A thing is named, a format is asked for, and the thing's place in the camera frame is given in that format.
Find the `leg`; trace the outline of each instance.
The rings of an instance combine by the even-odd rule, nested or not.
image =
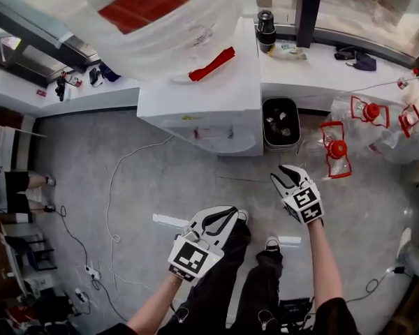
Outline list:
[[[159,334],[223,334],[237,270],[244,262],[250,243],[250,231],[244,221],[237,221],[225,246],[224,257],[189,292],[188,299],[177,309],[177,316],[188,316],[179,324],[177,316],[160,329]]]
[[[259,265],[247,276],[230,334],[280,334],[277,313],[282,254],[277,239],[273,238],[273,243],[256,256]]]
[[[47,212],[46,206],[39,202],[28,200],[29,209],[34,215],[43,215]]]
[[[56,181],[52,177],[42,176],[36,173],[31,173],[29,175],[28,188],[30,189],[38,188],[44,185],[54,186],[55,184]]]

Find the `chair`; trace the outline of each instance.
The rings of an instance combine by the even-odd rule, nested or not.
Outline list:
[[[57,269],[51,262],[49,253],[53,252],[53,248],[46,248],[46,241],[27,241],[21,237],[5,236],[6,243],[14,249],[14,251],[23,257],[28,257],[29,264],[35,271],[49,271]]]

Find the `cloth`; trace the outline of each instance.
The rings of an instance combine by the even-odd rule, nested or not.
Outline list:
[[[188,299],[176,310],[158,335],[172,334],[280,334],[278,314],[279,278],[282,273],[282,255],[262,251],[257,256],[258,266],[253,268],[242,288],[235,322],[226,329],[226,316],[230,304],[237,270],[244,262],[251,235],[248,227],[238,221],[223,251],[225,256],[189,292]],[[187,317],[182,324],[178,318]],[[315,334],[358,335],[354,319],[343,299],[331,299],[316,312]],[[135,332],[123,324],[101,333],[102,335]]]
[[[29,214],[28,199],[19,192],[25,191],[29,185],[28,172],[5,172],[6,198],[9,214]]]

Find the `plastic bottle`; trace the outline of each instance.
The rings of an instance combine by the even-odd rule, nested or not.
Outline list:
[[[311,179],[339,179],[352,173],[347,152],[343,123],[328,121],[304,139],[297,156]]]
[[[390,106],[390,123],[391,127],[368,149],[391,163],[419,160],[419,112],[416,107]]]
[[[359,151],[372,144],[390,126],[388,107],[356,96],[336,97],[331,118],[343,122],[349,151]]]

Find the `trash can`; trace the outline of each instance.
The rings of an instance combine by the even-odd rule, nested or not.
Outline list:
[[[288,150],[301,138],[300,116],[295,102],[288,98],[269,98],[263,102],[265,147]]]

